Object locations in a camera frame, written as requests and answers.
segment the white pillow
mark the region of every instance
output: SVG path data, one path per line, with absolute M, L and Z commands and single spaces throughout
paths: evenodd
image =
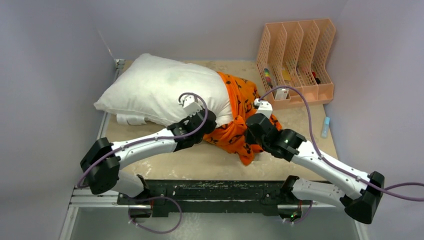
M 168 126 L 187 117 L 178 103 L 178 97 L 186 92 L 205 100 L 208 109 L 216 115 L 216 127 L 233 120 L 227 88 L 217 72 L 148 53 L 139 56 L 94 106 L 122 119 L 142 117 Z M 132 122 L 143 124 L 144 121 Z

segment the marker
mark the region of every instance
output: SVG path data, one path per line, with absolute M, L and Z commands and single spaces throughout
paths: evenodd
M 324 123 L 322 124 L 321 138 L 326 139 L 327 134 L 329 133 L 330 128 L 330 118 L 326 116 L 324 118 Z

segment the orange fabric with black print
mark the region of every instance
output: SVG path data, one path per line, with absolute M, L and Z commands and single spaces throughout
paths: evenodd
M 218 127 L 211 134 L 206 134 L 203 139 L 230 154 L 238 154 L 241 162 L 247 166 L 253 161 L 256 153 L 263 152 L 259 145 L 247 144 L 244 136 L 247 130 L 246 119 L 256 113 L 253 107 L 254 100 L 261 96 L 253 82 L 222 72 L 218 74 L 228 91 L 233 121 Z M 278 130 L 282 129 L 274 115 L 271 115 L 270 122 Z

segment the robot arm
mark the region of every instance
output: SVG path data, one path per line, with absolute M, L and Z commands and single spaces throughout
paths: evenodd
M 289 176 L 283 186 L 286 194 L 292 194 L 299 200 L 313 200 L 344 208 L 353 219 L 370 224 L 382 193 L 359 181 L 359 178 L 383 188 L 384 176 L 376 171 L 371 174 L 360 171 L 320 151 L 327 162 L 358 176 L 358 179 L 334 169 L 317 154 L 313 143 L 304 136 L 291 129 L 278 130 L 271 124 L 269 117 L 272 107 L 267 101 L 256 100 L 254 104 L 257 112 L 246 120 L 246 142 L 259 144 L 274 157 L 301 165 L 330 182 Z
M 130 198 L 149 194 L 149 189 L 141 175 L 132 175 L 122 171 L 126 166 L 158 154 L 173 153 L 190 148 L 203 140 L 204 134 L 210 134 L 216 127 L 216 116 L 207 112 L 197 103 L 194 96 L 184 95 L 180 105 L 188 117 L 173 123 L 154 134 L 128 141 L 109 142 L 106 137 L 98 139 L 80 162 L 86 173 L 85 180 L 91 193 L 102 194 L 112 190 Z

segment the peach plastic file organizer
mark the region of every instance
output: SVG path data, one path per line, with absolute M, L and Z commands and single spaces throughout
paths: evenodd
M 268 68 L 278 85 L 296 88 L 305 96 L 308 104 L 331 102 L 334 84 L 326 71 L 326 62 L 335 33 L 334 24 L 327 18 L 266 23 L 256 59 L 256 67 L 266 91 L 271 90 L 264 73 L 264 69 Z M 293 90 L 288 91 L 286 99 L 275 99 L 273 94 L 265 99 L 274 109 L 304 105 Z

